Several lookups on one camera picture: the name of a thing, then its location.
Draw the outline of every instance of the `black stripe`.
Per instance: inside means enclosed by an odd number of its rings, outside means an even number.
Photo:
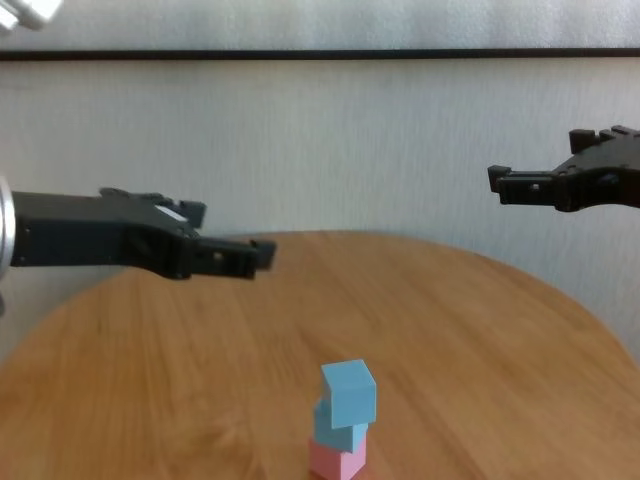
[[[640,48],[0,51],[0,62],[102,60],[415,60],[586,57],[640,57]]]

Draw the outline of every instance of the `block stack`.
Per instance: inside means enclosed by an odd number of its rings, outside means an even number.
[[[363,360],[322,367],[324,392],[314,407],[310,470],[326,480],[351,480],[367,458],[367,432],[376,421],[376,382]]]

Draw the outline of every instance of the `wood grain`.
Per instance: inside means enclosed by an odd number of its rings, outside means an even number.
[[[255,282],[132,270],[43,321],[0,370],[0,478],[312,478],[319,367],[353,358],[361,480],[640,478],[636,366],[573,300],[417,240],[274,237]]]

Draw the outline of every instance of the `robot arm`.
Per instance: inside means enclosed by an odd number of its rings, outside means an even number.
[[[573,130],[569,139],[573,156],[555,170],[489,167],[491,191],[504,205],[548,205],[561,212],[605,204],[640,208],[640,131]]]
[[[112,188],[100,196],[12,192],[0,181],[0,276],[9,266],[122,265],[172,280],[192,275],[252,279],[276,245],[201,237],[206,207]]]

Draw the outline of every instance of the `metal cylinder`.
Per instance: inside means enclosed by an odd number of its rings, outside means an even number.
[[[11,266],[16,244],[16,212],[7,180],[0,176],[0,279]]]

